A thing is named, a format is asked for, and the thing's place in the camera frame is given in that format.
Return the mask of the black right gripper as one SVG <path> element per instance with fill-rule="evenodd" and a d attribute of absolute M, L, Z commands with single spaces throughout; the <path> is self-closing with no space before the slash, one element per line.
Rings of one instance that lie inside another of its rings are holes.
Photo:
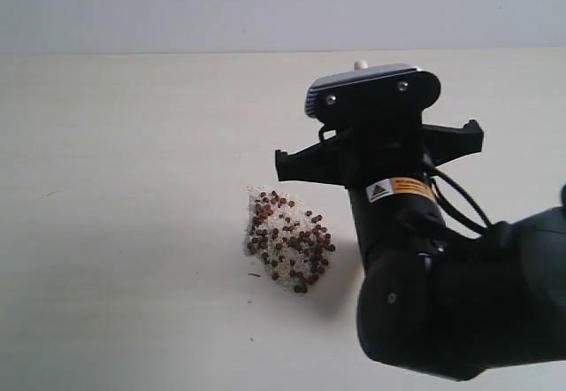
<path fill-rule="evenodd" d="M 362 188 L 397 175 L 419 178 L 433 167 L 479 153 L 483 141 L 475 119 L 461 127 L 425 125 L 419 115 L 325 119 L 317 143 L 292 154 L 276 150 L 275 168 L 280 181 Z"/>

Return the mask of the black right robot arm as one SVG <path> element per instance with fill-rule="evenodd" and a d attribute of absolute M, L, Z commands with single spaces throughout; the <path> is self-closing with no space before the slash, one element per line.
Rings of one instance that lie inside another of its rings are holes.
<path fill-rule="evenodd" d="M 294 154 L 282 181 L 348 191 L 364 279 L 363 353 L 465 381 L 489 369 L 565 358 L 565 209 L 475 223 L 441 195 L 440 166 L 482 149 L 472 120 L 352 127 Z"/>

